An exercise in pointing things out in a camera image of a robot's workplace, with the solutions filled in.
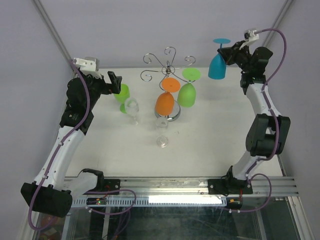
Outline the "green wine glass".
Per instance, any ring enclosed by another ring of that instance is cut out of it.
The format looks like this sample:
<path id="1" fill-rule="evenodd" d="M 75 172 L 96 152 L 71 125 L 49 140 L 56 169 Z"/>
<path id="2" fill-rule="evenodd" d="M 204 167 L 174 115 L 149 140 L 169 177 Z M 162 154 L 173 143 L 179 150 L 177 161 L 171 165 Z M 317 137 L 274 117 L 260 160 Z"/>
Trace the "green wine glass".
<path id="1" fill-rule="evenodd" d="M 118 103 L 120 103 L 119 110 L 121 113 L 126 114 L 126 109 L 125 109 L 125 101 L 130 98 L 130 89 L 128 85 L 122 83 L 120 86 L 120 93 L 119 94 L 114 94 L 115 99 L 117 100 Z"/>
<path id="2" fill-rule="evenodd" d="M 190 67 L 182 71 L 182 76 L 187 83 L 180 88 L 177 102 L 181 107 L 190 108 L 195 104 L 197 95 L 193 82 L 200 79 L 201 72 L 197 68 Z"/>

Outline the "blue plastic wine glass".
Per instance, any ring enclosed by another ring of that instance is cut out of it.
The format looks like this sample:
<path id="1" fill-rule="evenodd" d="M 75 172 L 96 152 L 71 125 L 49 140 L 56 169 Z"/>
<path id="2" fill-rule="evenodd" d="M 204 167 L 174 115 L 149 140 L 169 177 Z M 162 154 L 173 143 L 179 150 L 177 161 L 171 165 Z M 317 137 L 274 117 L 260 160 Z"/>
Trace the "blue plastic wine glass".
<path id="1" fill-rule="evenodd" d="M 219 44 L 221 49 L 223 44 L 229 44 L 231 42 L 228 38 L 216 38 L 213 40 L 214 43 Z M 218 53 L 210 62 L 208 69 L 208 77 L 213 80 L 222 80 L 226 76 L 227 65 L 225 64 L 223 58 Z"/>

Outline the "orange plastic wine glass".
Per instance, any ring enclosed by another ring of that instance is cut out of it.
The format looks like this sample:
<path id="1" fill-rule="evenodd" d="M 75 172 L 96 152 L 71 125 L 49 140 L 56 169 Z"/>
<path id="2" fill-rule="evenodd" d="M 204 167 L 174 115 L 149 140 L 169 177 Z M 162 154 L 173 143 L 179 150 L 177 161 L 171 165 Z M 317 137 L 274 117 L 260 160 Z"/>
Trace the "orange plastic wine glass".
<path id="1" fill-rule="evenodd" d="M 181 84 L 173 77 L 166 77 L 161 83 L 164 93 L 160 94 L 156 100 L 155 111 L 161 116 L 168 116 L 173 112 L 175 99 L 172 93 L 180 90 Z"/>

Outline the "clear flute glass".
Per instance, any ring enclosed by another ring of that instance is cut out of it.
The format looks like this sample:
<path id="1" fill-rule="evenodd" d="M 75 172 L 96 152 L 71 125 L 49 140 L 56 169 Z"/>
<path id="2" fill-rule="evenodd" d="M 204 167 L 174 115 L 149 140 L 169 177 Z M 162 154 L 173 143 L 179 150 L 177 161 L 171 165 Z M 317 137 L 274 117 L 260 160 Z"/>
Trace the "clear flute glass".
<path id="1" fill-rule="evenodd" d="M 156 138 L 156 144 L 160 148 L 165 148 L 169 144 L 168 138 L 165 136 L 169 127 L 169 121 L 165 117 L 159 117 L 155 121 L 155 128 L 158 132 L 158 137 Z"/>

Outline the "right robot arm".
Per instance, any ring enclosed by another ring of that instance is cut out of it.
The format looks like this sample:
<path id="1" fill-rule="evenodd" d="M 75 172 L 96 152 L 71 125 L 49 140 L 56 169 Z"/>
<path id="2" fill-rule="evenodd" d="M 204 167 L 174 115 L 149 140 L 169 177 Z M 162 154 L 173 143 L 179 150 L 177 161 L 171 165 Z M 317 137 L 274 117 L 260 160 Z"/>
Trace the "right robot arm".
<path id="1" fill-rule="evenodd" d="M 210 194 L 251 194 L 252 172 L 263 162 L 282 153 L 289 133 L 291 120 L 283 116 L 270 99 L 265 76 L 266 66 L 273 52 L 258 47 L 253 53 L 244 41 L 217 51 L 228 66 L 241 70 L 240 86 L 251 103 L 255 118 L 245 139 L 246 151 L 219 179 L 208 181 Z"/>

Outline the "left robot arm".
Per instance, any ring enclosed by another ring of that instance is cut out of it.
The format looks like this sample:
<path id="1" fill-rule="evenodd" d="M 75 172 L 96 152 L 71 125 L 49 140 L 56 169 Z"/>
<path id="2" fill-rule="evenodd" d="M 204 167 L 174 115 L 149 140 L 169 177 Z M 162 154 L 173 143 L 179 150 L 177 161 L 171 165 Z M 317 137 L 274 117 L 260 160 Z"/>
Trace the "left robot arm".
<path id="1" fill-rule="evenodd" d="M 86 136 L 94 115 L 93 107 L 101 95 L 118 94 L 122 77 L 114 72 L 107 73 L 110 82 L 103 75 L 80 73 L 67 84 L 66 107 L 62 114 L 58 135 L 47 161 L 32 183 L 24 183 L 21 194 L 29 206 L 29 212 L 38 212 L 55 217 L 65 217 L 72 201 L 92 192 L 100 194 L 105 188 L 104 173 L 85 168 L 69 184 L 65 176 L 73 155 Z"/>

